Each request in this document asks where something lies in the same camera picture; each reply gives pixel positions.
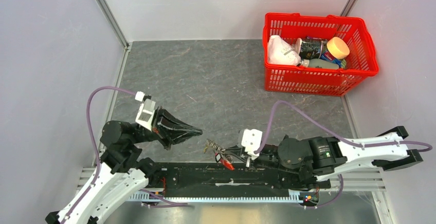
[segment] label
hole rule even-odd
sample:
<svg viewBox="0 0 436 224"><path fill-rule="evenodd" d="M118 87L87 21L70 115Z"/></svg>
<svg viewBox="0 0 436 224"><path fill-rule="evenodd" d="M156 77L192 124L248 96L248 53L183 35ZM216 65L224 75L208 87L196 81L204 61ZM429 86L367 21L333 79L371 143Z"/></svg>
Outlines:
<svg viewBox="0 0 436 224"><path fill-rule="evenodd" d="M317 59L319 58L322 48L325 47L322 41L303 39L300 48L300 57L305 60Z"/></svg>
<svg viewBox="0 0 436 224"><path fill-rule="evenodd" d="M339 65L339 67L341 66L342 61L338 60L337 58L335 58L327 49L323 54L321 54L321 56L319 57L322 60L328 61L328 62L332 62L335 63L337 65Z"/></svg>
<svg viewBox="0 0 436 224"><path fill-rule="evenodd" d="M294 51L294 48L291 45L289 45L288 43L286 44L287 45L280 50L280 52L284 55L287 55L288 53Z"/></svg>
<svg viewBox="0 0 436 224"><path fill-rule="evenodd" d="M318 151L320 159L325 159L332 156L332 152L330 151L330 147L328 145L318 146Z"/></svg>
<svg viewBox="0 0 436 224"><path fill-rule="evenodd" d="M215 161L216 161L216 162L219 162L219 161L221 161L221 159L222 159L221 154L220 154L220 153L217 153L217 154L215 155Z"/></svg>

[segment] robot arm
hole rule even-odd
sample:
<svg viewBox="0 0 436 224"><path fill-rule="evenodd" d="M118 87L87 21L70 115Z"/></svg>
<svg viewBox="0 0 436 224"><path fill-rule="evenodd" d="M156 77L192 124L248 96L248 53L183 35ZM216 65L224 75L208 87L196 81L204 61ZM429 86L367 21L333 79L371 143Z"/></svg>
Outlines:
<svg viewBox="0 0 436 224"><path fill-rule="evenodd" d="M222 148L207 141L206 146L214 150L217 163L155 163L150 158L138 161L142 150L136 143L157 140L169 150L172 145L203 132L176 119L162 107L155 109L150 96L139 92L135 99L141 102L136 123L109 121L103 127L100 141L106 151L100 157L97 181L91 185L94 178L91 177L65 208L46 217L47 223L104 223L132 194L147 186L165 188L166 197L223 197L227 201L229 198L289 197L290 190L328 189L331 187L329 178L352 170L374 167L397 170L423 161L417 150L400 144L408 136L402 126L378 137L351 139L367 146L363 148L334 137L297 140L285 136L278 146L267 144L260 153L255 151L260 147L262 132L245 129L240 131L240 146ZM393 141L398 145L368 147ZM233 158L243 163L233 163ZM173 179L171 184L165 185L165 178Z"/></svg>
<svg viewBox="0 0 436 224"><path fill-rule="evenodd" d="M155 102L151 101L151 97L139 92L135 99L141 101L135 124L109 121L103 127L100 141L106 146L106 151L100 157L101 170L97 181L91 184L97 173L94 171L93 176L65 208L46 217L47 223L104 223L132 194L150 182L159 180L155 177L158 167L154 161L150 158L137 161L142 150L134 144L158 140L169 150L171 145L203 133L201 129L176 119L162 107L154 109ZM126 179L114 187L126 174ZM67 212L83 193L84 197L67 216Z"/></svg>

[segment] white plastic bag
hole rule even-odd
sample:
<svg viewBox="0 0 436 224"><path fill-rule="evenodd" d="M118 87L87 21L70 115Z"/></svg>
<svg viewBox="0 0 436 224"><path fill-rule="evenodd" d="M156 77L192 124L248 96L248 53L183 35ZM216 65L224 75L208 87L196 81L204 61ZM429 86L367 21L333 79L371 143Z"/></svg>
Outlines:
<svg viewBox="0 0 436 224"><path fill-rule="evenodd" d="M270 64L297 66L301 64L301 57L280 36L272 35L268 42L268 62Z"/></svg>

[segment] gray marble floor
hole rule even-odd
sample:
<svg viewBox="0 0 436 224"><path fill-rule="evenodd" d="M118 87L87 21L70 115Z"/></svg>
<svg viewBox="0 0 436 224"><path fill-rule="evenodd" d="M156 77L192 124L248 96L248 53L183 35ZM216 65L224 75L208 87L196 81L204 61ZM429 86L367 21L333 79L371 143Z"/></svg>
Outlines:
<svg viewBox="0 0 436 224"><path fill-rule="evenodd" d="M155 161L213 161L203 154L206 138L222 146L237 143L244 128L266 130L277 100L295 104L313 119L345 137L351 130L341 99L264 90L264 51L257 40L134 42L121 88L143 91L157 105L204 134L166 151L158 142L143 143L141 157ZM138 102L119 94L112 119L134 122ZM286 106L277 109L268 140L287 134L304 139L326 133Z"/></svg>

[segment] gray floor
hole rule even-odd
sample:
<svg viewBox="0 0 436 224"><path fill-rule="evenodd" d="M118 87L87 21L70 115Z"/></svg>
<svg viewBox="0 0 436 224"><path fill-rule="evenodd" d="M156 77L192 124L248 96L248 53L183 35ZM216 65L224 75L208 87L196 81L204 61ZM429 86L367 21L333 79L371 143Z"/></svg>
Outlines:
<svg viewBox="0 0 436 224"><path fill-rule="evenodd" d="M327 128L351 137L340 98L265 91L263 55L257 40L134 42L120 87L151 95L157 105L204 132L170 151L158 142L140 144L142 156L212 161L212 154L203 154L206 138L227 147L237 143L241 129L265 131L277 100L291 102ZM134 122L138 103L127 95L118 97L112 118ZM268 143L278 144L285 134L297 139L326 135L281 106Z"/></svg>
<svg viewBox="0 0 436 224"><path fill-rule="evenodd" d="M261 41L134 42L120 87L144 91L158 105L204 134L166 151L158 142L139 144L142 157L155 161L213 161L203 153L206 138L236 145L244 128L266 130L277 100L295 104L319 123L345 137L351 130L336 97L264 90ZM119 94L114 120L134 122L138 102ZM274 118L269 144L287 134L297 139L326 133L282 106ZM323 194L322 202L332 196ZM190 208L145 209L126 202L106 223L379 223L371 193L344 193L333 205L304 211L291 204L195 204Z"/></svg>

